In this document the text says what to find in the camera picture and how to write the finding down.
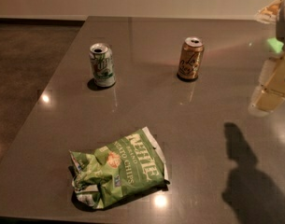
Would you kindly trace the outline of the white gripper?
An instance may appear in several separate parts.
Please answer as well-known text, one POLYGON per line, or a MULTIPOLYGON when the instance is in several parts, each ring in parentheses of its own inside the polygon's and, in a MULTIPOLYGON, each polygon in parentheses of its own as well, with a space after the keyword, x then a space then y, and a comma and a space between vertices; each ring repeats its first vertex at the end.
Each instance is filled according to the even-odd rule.
MULTIPOLYGON (((274 0, 254 16, 257 22, 276 25, 277 40, 285 49, 285 0, 274 0)), ((258 86, 250 99, 249 112, 266 116, 285 102, 285 54, 264 62, 258 86)))

